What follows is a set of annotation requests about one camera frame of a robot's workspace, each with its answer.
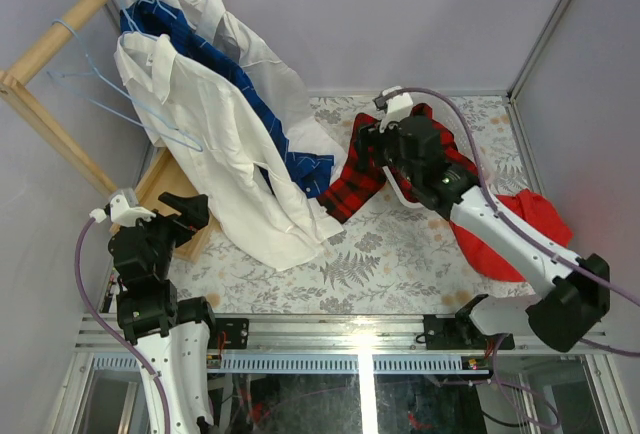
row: wooden rod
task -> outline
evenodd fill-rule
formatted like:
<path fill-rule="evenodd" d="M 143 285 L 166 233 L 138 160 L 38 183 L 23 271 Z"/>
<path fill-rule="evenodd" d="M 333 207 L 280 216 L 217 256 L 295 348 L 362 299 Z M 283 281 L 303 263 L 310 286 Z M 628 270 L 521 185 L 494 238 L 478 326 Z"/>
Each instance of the wooden rod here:
<path fill-rule="evenodd" d="M 98 12 L 109 0 L 80 0 L 62 19 L 76 31 Z M 56 23 L 33 44 L 13 66 L 9 73 L 23 86 L 34 78 L 56 53 L 71 39 L 69 30 Z"/>
<path fill-rule="evenodd" d="M 11 74 L 0 71 L 0 97 L 82 174 L 105 198 L 116 184 L 93 162 L 47 109 Z"/>

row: plaid shirt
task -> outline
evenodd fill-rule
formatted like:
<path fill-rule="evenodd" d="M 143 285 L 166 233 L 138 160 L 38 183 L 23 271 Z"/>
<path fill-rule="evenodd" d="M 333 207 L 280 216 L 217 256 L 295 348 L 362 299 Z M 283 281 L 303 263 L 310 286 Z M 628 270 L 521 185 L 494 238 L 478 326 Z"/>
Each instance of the plaid shirt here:
<path fill-rule="evenodd" d="M 145 34 L 160 36 L 168 34 L 173 47 L 185 57 L 208 67 L 212 71 L 236 86 L 249 102 L 264 126 L 269 131 L 280 157 L 287 167 L 291 180 L 295 182 L 307 197 L 317 197 L 329 188 L 333 156 L 290 152 L 289 140 L 282 131 L 282 123 L 271 112 L 271 109 L 260 99 L 249 76 L 229 57 L 213 47 L 202 37 L 196 35 L 189 26 L 184 13 L 180 9 L 160 3 L 168 12 L 160 9 L 155 1 L 138 0 L 127 9 L 127 12 L 138 28 Z M 120 29 L 122 32 L 133 31 L 127 17 L 120 13 Z M 269 184 L 269 175 L 260 168 L 263 177 Z"/>
<path fill-rule="evenodd" d="M 433 120 L 433 112 L 427 104 L 418 104 L 411 111 L 412 116 L 427 116 L 433 122 L 433 126 L 440 131 L 440 142 L 444 148 L 447 159 L 452 163 L 461 164 L 467 170 L 478 174 L 478 170 L 473 162 L 458 152 L 458 147 L 453 139 L 453 134 L 446 127 Z M 329 189 L 318 196 L 318 202 L 327 209 L 327 213 L 336 218 L 342 224 L 347 222 L 373 195 L 382 189 L 387 181 L 381 168 L 373 165 L 373 157 L 369 157 L 369 165 L 366 169 L 359 171 L 358 153 L 355 148 L 355 141 L 360 127 L 372 124 L 378 120 L 364 113 L 356 116 L 353 124 L 353 133 L 349 144 L 349 155 L 342 171 L 340 179 L 331 184 Z M 411 184 L 392 170 L 404 197 L 417 202 L 411 194 Z"/>

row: floral tablecloth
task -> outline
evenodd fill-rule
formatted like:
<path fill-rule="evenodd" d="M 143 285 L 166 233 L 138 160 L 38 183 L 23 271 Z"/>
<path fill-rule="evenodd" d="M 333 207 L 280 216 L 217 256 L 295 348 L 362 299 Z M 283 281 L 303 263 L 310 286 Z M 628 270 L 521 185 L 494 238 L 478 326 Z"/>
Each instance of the floral tablecloth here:
<path fill-rule="evenodd" d="M 459 97 L 487 158 L 493 191 L 527 186 L 502 98 Z M 367 97 L 314 98 L 318 121 L 345 149 L 358 112 L 373 113 Z M 387 184 L 330 238 L 312 262 L 283 272 L 264 266 L 214 232 L 199 261 L 174 260 L 170 279 L 179 297 L 206 296 L 218 313 L 429 314 L 455 312 L 476 294 L 529 294 L 527 284 L 476 273 L 448 223 L 426 209 L 407 209 Z"/>

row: white shirt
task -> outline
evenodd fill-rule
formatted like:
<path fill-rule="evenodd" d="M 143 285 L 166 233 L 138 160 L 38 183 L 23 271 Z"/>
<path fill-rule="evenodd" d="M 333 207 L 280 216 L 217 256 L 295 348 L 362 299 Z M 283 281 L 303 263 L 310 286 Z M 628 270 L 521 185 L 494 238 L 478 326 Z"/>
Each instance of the white shirt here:
<path fill-rule="evenodd" d="M 342 231 L 314 199 L 307 199 L 289 173 L 266 128 L 240 90 L 157 39 L 123 34 L 115 53 L 132 97 L 199 139 L 203 152 L 165 139 L 224 233 L 264 264 L 284 270 L 310 261 L 321 243 Z M 141 121 L 160 133 L 191 142 L 134 104 Z M 270 191 L 259 167 L 266 169 Z"/>
<path fill-rule="evenodd" d="M 137 0 L 126 0 L 127 6 Z M 291 151 L 334 156 L 331 181 L 340 177 L 347 154 L 313 117 L 298 74 L 265 41 L 226 10 L 222 0 L 161 0 L 181 9 L 197 35 L 244 69 L 260 98 L 282 122 Z"/>

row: blue plaid shirt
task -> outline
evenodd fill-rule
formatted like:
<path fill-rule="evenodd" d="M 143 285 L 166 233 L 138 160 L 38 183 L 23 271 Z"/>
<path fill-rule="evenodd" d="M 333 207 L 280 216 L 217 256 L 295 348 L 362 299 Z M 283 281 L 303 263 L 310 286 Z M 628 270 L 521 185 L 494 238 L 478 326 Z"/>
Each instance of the blue plaid shirt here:
<path fill-rule="evenodd" d="M 300 152 L 290 152 L 289 140 L 282 132 L 282 123 L 271 112 L 271 109 L 260 99 L 253 88 L 249 76 L 240 66 L 225 54 L 213 47 L 202 37 L 196 35 L 189 26 L 180 9 L 163 2 L 162 6 L 176 16 L 174 19 L 164 10 L 158 8 L 151 0 L 138 0 L 127 9 L 140 31 L 152 36 L 168 34 L 173 47 L 185 57 L 199 62 L 236 86 L 258 115 L 284 161 L 291 180 L 295 182 L 307 197 L 317 197 L 329 188 L 333 156 L 319 156 Z M 133 31 L 127 17 L 120 13 L 120 29 L 122 32 Z M 269 183 L 267 171 L 260 168 L 263 177 Z"/>

